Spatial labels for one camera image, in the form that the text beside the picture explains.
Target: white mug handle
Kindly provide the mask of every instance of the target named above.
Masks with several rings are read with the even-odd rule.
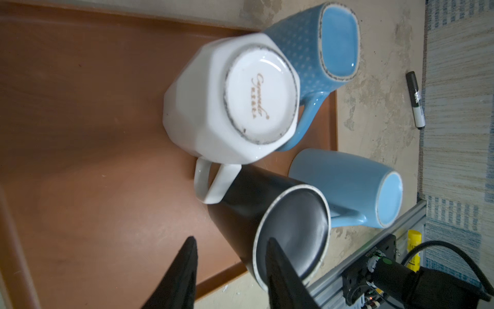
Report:
[[[240,164],[222,164],[211,187],[208,188],[207,180],[209,179],[211,164],[212,162],[205,157],[198,158],[196,162],[194,189],[196,197],[204,204],[219,203],[242,169]]]

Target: striped rug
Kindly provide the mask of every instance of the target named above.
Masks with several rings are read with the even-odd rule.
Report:
[[[451,242],[494,282],[494,0],[426,2],[419,196],[426,240]],[[478,285],[448,249],[425,266]]]

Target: mug rim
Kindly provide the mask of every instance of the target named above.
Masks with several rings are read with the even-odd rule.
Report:
[[[402,184],[402,187],[403,187],[403,179],[400,175],[400,173],[398,173],[397,171],[395,170],[391,170],[389,171],[388,173],[386,173],[386,175],[381,179],[381,182],[379,183],[379,190],[377,191],[377,198],[376,198],[376,201],[375,201],[375,217],[377,218],[377,221],[379,222],[379,224],[382,226],[382,228],[387,228],[387,227],[390,227],[396,220],[396,218],[398,217],[398,215],[400,214],[400,209],[401,209],[401,205],[403,203],[403,190],[402,190],[402,196],[400,198],[400,204],[399,204],[399,207],[398,207],[398,211],[396,212],[395,214],[395,217],[388,223],[388,224],[383,224],[382,221],[381,221],[381,218],[379,217],[379,197],[381,195],[381,189],[382,189],[382,186],[384,185],[384,182],[388,179],[388,177],[390,177],[391,175],[396,175],[398,176],[398,178],[400,179],[400,183]]]
[[[316,187],[314,187],[312,185],[306,184],[306,183],[297,184],[297,185],[294,185],[294,186],[286,189],[280,195],[278,195],[273,200],[273,202],[271,202],[271,204],[269,205],[268,209],[266,210],[266,212],[262,216],[261,222],[259,223],[259,226],[257,227],[257,231],[256,231],[255,237],[254,237],[254,246],[253,246],[253,249],[252,249],[252,269],[253,269],[254,278],[257,281],[257,284],[259,284],[259,286],[265,292],[268,291],[268,286],[262,280],[262,278],[261,278],[261,276],[259,274],[259,269],[257,268],[257,258],[256,258],[256,255],[257,255],[257,243],[259,241],[259,235],[261,234],[261,229],[264,226],[264,222],[266,221],[268,215],[271,213],[271,211],[273,210],[273,208],[278,204],[278,202],[282,198],[284,198],[287,194],[289,194],[289,193],[291,193],[291,192],[293,192],[295,190],[299,190],[299,189],[309,189],[309,190],[315,192],[316,194],[318,194],[319,197],[324,202],[324,209],[326,210],[326,214],[328,216],[327,217],[327,219],[328,219],[328,234],[326,236],[326,241],[325,241],[325,244],[324,244],[323,251],[321,253],[321,256],[319,257],[318,262],[316,263],[316,265],[312,269],[312,271],[307,275],[307,277],[305,277],[305,279],[302,280],[302,284],[304,286],[307,285],[310,282],[310,280],[312,279],[312,277],[314,277],[314,275],[316,274],[316,272],[319,270],[319,267],[321,266],[321,264],[322,264],[322,262],[324,260],[324,257],[326,256],[326,254],[328,252],[329,240],[331,238],[331,213],[330,213],[330,210],[329,210],[329,205],[328,205],[328,201],[326,200],[326,197],[324,197],[324,194],[318,188],[316,188]]]
[[[324,63],[324,59],[323,59],[323,16],[327,9],[334,6],[349,11],[352,14],[353,18],[355,19],[355,22],[357,23],[357,41],[358,41],[358,49],[359,49],[359,52],[357,53],[357,61],[356,61],[357,65],[355,66],[355,70],[353,71],[353,73],[348,76],[337,76],[332,74],[326,67],[326,64]],[[357,18],[355,12],[346,5],[337,2],[328,2],[326,4],[323,4],[321,11],[319,12],[317,47],[319,52],[319,63],[321,64],[323,71],[328,75],[328,77],[338,82],[351,81],[356,76],[360,66],[360,25],[359,25],[359,19]]]
[[[264,142],[261,142],[259,140],[255,140],[255,139],[248,137],[246,134],[244,134],[244,132],[240,128],[238,128],[238,126],[235,124],[235,121],[233,120],[233,117],[230,113],[230,109],[228,108],[228,100],[226,99],[226,97],[227,97],[226,82],[228,80],[228,75],[230,74],[230,71],[235,66],[235,64],[237,63],[239,58],[241,58],[243,55],[245,55],[249,52],[252,52],[253,50],[262,50],[262,49],[274,53],[275,55],[277,55],[281,59],[281,61],[286,65],[286,67],[288,68],[288,71],[290,72],[290,76],[292,77],[292,81],[293,81],[293,87],[295,88],[295,102],[294,102],[294,109],[293,109],[293,113],[291,115],[290,123],[287,124],[287,127],[275,139],[270,139],[270,140],[264,141]],[[280,140],[283,136],[285,136],[287,134],[287,132],[290,130],[291,126],[293,125],[293,121],[295,120],[295,115],[297,114],[297,110],[299,107],[299,101],[300,101],[299,99],[300,99],[300,92],[299,92],[299,89],[297,87],[296,78],[295,78],[295,75],[293,73],[290,62],[288,61],[288,59],[285,58],[285,56],[283,54],[277,52],[276,50],[274,50],[273,48],[271,48],[267,45],[249,44],[249,45],[243,46],[242,50],[228,64],[228,69],[226,70],[225,78],[223,80],[223,107],[226,111],[226,115],[227,115],[228,120],[229,120],[230,124],[232,125],[232,127],[235,129],[235,131],[238,134],[240,134],[240,136],[243,139],[245,139],[248,142],[251,142],[251,143],[256,144],[256,145],[268,145],[268,144],[272,144],[272,143]]]

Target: white octagonal mug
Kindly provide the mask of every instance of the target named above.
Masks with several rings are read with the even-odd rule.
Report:
[[[166,91],[163,126],[198,157],[197,198],[221,201],[242,164],[278,149],[294,134],[300,78],[263,33],[221,39],[199,49]],[[211,164],[220,169],[211,187]]]

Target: mug handle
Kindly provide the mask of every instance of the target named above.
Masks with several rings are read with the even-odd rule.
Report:
[[[196,197],[204,204],[219,203],[242,169],[242,165],[240,164],[222,164],[211,187],[208,188],[207,180],[209,178],[211,164],[212,162],[205,157],[198,158],[196,172],[194,173]]]
[[[367,222],[366,216],[356,210],[348,210],[344,214],[331,217],[331,228],[341,226],[364,225]]]
[[[305,107],[302,113],[302,117],[300,117],[297,128],[295,129],[295,134],[276,151],[290,150],[295,147],[298,142],[300,142],[302,137],[304,137],[305,133],[309,129],[322,103],[324,102],[324,100],[326,100],[329,94],[330,92],[327,91],[318,91],[310,93],[303,99],[303,104],[301,105],[304,105]]]

